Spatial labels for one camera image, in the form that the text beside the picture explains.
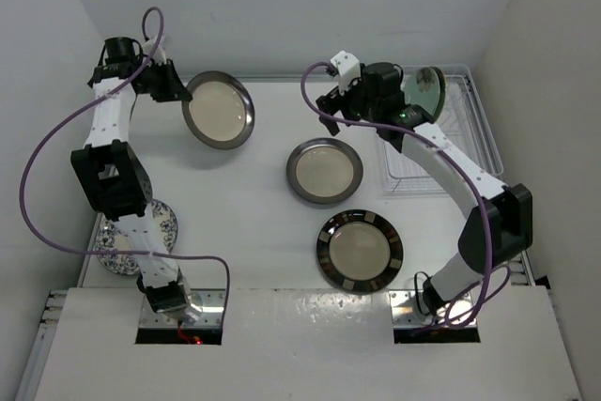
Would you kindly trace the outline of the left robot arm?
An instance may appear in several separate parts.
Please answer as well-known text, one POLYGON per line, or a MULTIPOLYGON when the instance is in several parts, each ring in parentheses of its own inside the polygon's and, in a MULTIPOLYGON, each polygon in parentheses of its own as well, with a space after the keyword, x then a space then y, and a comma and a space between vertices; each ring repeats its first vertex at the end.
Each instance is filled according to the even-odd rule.
POLYGON ((174 63, 150 59, 131 38, 105 40, 89 81, 101 99, 82 148, 70 162, 90 206, 124 235, 140 269, 138 288, 156 314, 180 319, 190 306, 190 291, 178 263, 169 259, 153 218, 150 177, 130 144, 130 124, 139 95, 157 102, 191 100, 174 63))

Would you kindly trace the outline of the grey rim cream plate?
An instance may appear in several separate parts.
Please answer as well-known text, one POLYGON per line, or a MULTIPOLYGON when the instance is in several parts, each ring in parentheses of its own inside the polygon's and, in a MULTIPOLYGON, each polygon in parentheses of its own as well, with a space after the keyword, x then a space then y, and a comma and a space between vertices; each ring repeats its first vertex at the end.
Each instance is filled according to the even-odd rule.
POLYGON ((292 192, 303 201, 334 205, 359 189, 363 163, 351 145, 335 138, 314 138, 291 151, 285 176, 292 192))
POLYGON ((218 150, 243 146, 254 130, 254 102, 237 78, 222 71, 205 71, 187 84, 192 99, 183 101, 182 114, 192 134, 218 150))

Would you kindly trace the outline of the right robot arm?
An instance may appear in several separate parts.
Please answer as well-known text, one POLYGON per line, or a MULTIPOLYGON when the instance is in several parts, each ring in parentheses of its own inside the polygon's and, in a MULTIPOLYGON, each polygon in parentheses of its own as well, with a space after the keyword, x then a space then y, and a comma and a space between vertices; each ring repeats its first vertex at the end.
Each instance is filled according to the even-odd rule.
POLYGON ((399 154, 417 163, 455 201, 466 222, 455 255, 426 278, 416 304, 425 316, 479 287, 479 312, 492 272, 532 245, 532 193, 509 186, 462 152, 442 131, 447 82, 441 69, 410 76, 393 63, 364 65, 337 56, 319 65, 336 86, 310 101, 330 134, 340 125, 372 128, 399 154))

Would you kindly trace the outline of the small teal flower plate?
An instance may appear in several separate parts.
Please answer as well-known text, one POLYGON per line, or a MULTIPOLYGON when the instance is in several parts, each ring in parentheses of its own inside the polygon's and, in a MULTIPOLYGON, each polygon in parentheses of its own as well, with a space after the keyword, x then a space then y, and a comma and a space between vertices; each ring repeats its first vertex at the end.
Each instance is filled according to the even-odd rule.
POLYGON ((446 79, 439 67, 418 69, 404 85, 407 103, 421 106, 434 122, 439 120, 443 111, 446 91, 446 79))

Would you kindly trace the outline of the blue floral white plate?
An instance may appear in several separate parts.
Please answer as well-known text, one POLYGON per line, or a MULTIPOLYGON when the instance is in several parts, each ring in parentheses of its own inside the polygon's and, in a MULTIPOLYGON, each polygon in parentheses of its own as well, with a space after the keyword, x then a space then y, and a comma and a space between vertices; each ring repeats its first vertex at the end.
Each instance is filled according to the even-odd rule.
MULTIPOLYGON (((151 202, 152 216, 156 223, 163 245, 171 253, 176 245, 178 236, 178 223, 175 212, 163 201, 153 199, 151 202)), ((115 251, 129 251, 128 239, 103 215, 100 216, 100 225, 93 239, 92 250, 98 254, 100 264, 113 274, 121 276, 137 276, 140 268, 131 255, 115 254, 115 251)))

